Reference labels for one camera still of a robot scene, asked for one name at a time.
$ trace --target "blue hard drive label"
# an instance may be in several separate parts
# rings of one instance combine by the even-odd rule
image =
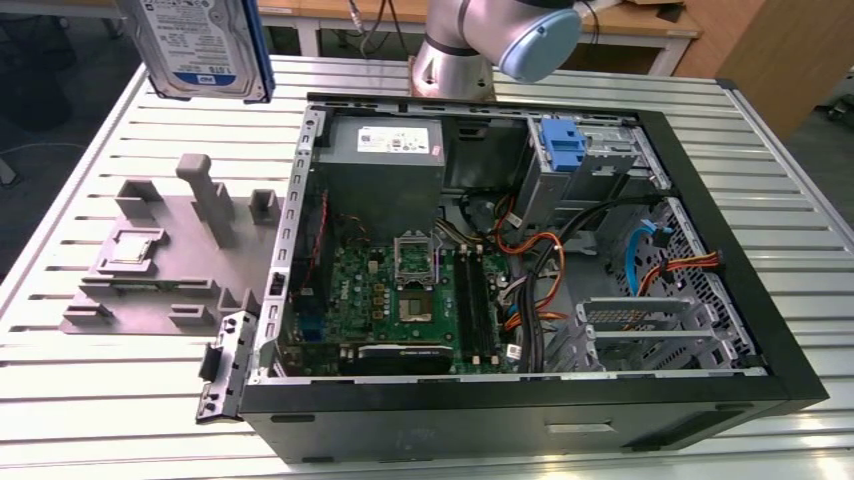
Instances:
[[[143,0],[168,69],[193,85],[223,86],[236,79],[228,55],[227,19],[216,0]]]

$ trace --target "black latch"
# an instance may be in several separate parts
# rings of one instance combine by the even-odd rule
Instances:
[[[216,380],[219,372],[219,362],[223,359],[223,347],[213,348],[208,343],[204,347],[204,357],[201,357],[201,367],[199,367],[199,377],[205,382]]]

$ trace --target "gray 3d printed holder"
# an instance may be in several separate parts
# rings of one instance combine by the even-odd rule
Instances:
[[[65,333],[212,335],[224,316],[257,314],[280,206],[272,190],[228,196],[207,155],[181,156],[193,196],[128,180],[121,216],[64,313]]]

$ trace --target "blue drive bay latch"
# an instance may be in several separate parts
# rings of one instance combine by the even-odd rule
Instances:
[[[551,157],[555,172],[574,172],[584,160],[584,136],[572,120],[543,118],[540,141]]]

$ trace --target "metal grate table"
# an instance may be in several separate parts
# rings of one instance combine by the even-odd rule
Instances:
[[[710,80],[563,72],[496,74],[499,100],[659,110],[682,140],[831,398],[679,452],[288,466],[247,424],[196,426],[208,338],[65,336],[77,282],[109,233],[127,178],[189,194],[184,152],[215,159],[232,195],[285,191],[308,91],[406,95],[399,62],[273,57],[275,101],[160,100],[136,73],[0,287],[0,476],[184,478],[842,479],[854,471],[851,231],[740,94]]]

